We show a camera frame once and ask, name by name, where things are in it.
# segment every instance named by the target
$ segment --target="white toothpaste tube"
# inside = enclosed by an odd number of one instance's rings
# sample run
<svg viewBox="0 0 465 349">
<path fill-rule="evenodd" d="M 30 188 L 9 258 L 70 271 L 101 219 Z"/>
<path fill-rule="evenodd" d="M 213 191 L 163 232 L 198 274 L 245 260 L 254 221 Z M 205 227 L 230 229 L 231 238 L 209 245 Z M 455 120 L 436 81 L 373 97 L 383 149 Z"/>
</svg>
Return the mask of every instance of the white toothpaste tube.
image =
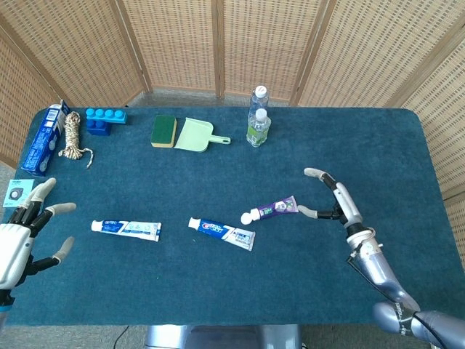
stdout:
<svg viewBox="0 0 465 349">
<path fill-rule="evenodd" d="M 244 229 L 230 227 L 223 223 L 213 222 L 211 220 L 201 220 L 190 218 L 189 228 L 194 228 L 202 233 L 220 238 L 230 244 L 242 247 L 248 251 L 254 246 L 255 232 Z"/>
<path fill-rule="evenodd" d="M 144 240 L 157 242 L 160 237 L 161 223 L 128 222 L 126 220 L 95 220 L 92 222 L 91 229 L 98 233 L 143 238 Z"/>
</svg>

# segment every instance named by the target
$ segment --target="green sponge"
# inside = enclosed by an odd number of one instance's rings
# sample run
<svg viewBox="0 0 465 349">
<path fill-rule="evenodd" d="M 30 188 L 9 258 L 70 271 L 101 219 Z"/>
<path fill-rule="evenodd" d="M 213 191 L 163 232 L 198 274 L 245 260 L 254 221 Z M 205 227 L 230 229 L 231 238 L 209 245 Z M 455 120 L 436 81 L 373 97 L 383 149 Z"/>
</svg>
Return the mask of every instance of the green sponge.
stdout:
<svg viewBox="0 0 465 349">
<path fill-rule="evenodd" d="M 176 133 L 176 118 L 170 115 L 157 115 L 153 124 L 152 146 L 157 148 L 173 148 Z"/>
</svg>

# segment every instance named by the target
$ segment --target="bottle label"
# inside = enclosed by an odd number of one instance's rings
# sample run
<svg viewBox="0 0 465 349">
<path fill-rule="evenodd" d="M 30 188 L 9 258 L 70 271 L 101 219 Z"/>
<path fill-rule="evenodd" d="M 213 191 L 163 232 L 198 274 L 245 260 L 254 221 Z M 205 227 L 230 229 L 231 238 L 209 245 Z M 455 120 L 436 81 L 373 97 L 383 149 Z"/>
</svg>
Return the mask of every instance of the bottle label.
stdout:
<svg viewBox="0 0 465 349">
<path fill-rule="evenodd" d="M 247 129 L 247 138 L 250 139 L 254 145 L 262 144 L 267 139 L 267 135 L 268 129 L 257 131 L 252 126 L 249 126 Z"/>
</svg>

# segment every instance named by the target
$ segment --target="coiled rope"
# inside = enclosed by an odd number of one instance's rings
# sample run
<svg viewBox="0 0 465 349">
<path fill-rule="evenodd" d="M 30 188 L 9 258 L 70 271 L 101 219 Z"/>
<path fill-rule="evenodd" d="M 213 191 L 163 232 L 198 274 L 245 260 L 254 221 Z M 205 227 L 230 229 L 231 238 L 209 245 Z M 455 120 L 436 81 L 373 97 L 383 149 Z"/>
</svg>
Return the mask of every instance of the coiled rope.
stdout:
<svg viewBox="0 0 465 349">
<path fill-rule="evenodd" d="M 79 123 L 81 117 L 75 111 L 72 111 L 66 116 L 65 120 L 65 136 L 66 136 L 66 148 L 58 153 L 58 156 L 65 156 L 71 160 L 79 160 L 82 155 L 86 152 L 90 152 L 90 161 L 87 164 L 87 168 L 92 165 L 94 160 L 94 152 L 91 149 L 84 148 L 79 149 Z"/>
</svg>

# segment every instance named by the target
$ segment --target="light green dustpan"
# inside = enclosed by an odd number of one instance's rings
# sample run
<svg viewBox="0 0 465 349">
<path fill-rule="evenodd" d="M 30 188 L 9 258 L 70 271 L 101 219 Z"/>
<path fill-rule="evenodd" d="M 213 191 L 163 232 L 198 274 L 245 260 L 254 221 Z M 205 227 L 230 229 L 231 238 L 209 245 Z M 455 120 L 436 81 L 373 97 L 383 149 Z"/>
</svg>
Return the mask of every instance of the light green dustpan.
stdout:
<svg viewBox="0 0 465 349">
<path fill-rule="evenodd" d="M 209 142 L 230 144 L 229 137 L 213 136 L 213 125 L 207 121 L 186 118 L 179 139 L 174 146 L 186 151 L 205 151 Z"/>
</svg>

